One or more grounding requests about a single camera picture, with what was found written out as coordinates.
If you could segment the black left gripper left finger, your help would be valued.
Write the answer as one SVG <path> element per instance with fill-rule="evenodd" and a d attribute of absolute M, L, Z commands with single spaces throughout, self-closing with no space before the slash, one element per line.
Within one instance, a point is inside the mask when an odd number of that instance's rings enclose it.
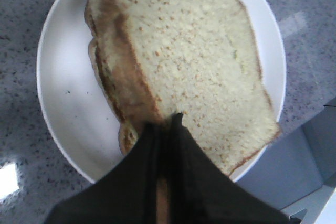
<path fill-rule="evenodd" d="M 46 223 L 156 223 L 160 128 L 145 127 L 126 157 L 105 177 L 58 203 Z"/>

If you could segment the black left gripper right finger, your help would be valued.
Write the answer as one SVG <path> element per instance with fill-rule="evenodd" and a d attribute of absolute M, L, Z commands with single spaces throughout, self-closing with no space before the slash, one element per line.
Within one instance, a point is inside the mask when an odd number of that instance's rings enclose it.
<path fill-rule="evenodd" d="M 186 127 L 172 117 L 165 142 L 172 223 L 288 223 L 279 210 L 255 198 L 224 175 Z"/>

